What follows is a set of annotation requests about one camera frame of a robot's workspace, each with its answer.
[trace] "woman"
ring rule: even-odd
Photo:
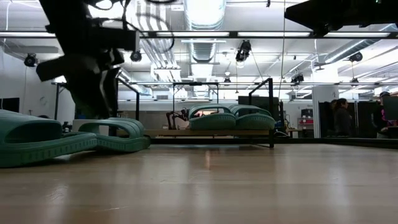
[[[351,129],[351,116],[347,111],[348,102],[340,98],[335,106],[335,131],[337,136],[349,136]]]

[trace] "person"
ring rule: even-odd
[[[372,114],[372,123],[377,130],[377,138],[379,139],[388,139],[389,138],[388,127],[394,125],[394,121],[388,121],[384,117],[383,101],[387,97],[390,97],[389,92],[384,91],[380,93],[379,95],[380,103],[378,104],[378,106],[376,107],[376,109]]]
[[[335,115],[333,112],[335,110],[337,100],[332,100],[330,103],[325,102],[325,114],[327,119],[327,136],[332,136],[335,134]]]
[[[347,110],[348,101],[340,98],[335,105],[335,131],[337,136],[349,136],[351,130],[351,116]]]

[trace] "wooden floor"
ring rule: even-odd
[[[398,223],[398,151],[152,146],[0,170],[0,223]]]

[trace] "pillar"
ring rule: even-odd
[[[338,68],[329,65],[325,66],[324,70],[313,70],[312,81],[315,83],[338,83]],[[319,103],[325,101],[330,102],[338,99],[338,97],[338,85],[318,85],[312,88],[313,128],[315,138],[320,138],[321,136]]]

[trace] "ventilation duct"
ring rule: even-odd
[[[225,15],[226,0],[183,0],[184,16],[188,30],[210,31],[220,30]],[[216,44],[190,43],[191,61],[198,63],[210,62],[216,53]],[[192,65],[191,71],[194,78],[210,79],[212,65]],[[194,94],[199,97],[206,95],[208,87],[195,86]]]
[[[381,29],[380,31],[381,32],[397,32],[397,30],[398,30],[398,28],[395,24],[390,24],[390,25],[386,26],[385,28]],[[379,41],[380,41],[380,39],[353,40],[353,41],[349,42],[348,44],[335,50],[334,52],[326,55],[325,62],[326,63],[338,62],[340,60],[343,60],[344,58],[348,58],[349,56],[355,54],[356,52],[359,52],[359,51],[361,51]]]
[[[385,26],[383,29],[379,31],[397,32],[398,28],[396,27],[395,24],[389,24],[388,26]],[[348,58],[349,56],[355,54],[356,52],[359,52],[379,41],[380,41],[379,39],[352,40],[351,42],[345,44],[344,46],[340,47],[334,52],[324,55],[324,57],[320,57],[319,61],[326,63],[335,63],[345,58]],[[292,73],[294,70],[298,71],[305,70],[306,68],[311,66],[311,62],[309,61],[313,61],[314,59],[316,59],[316,55],[309,56],[306,59],[306,61],[303,61],[302,63],[298,64],[296,67],[292,68],[288,73]]]

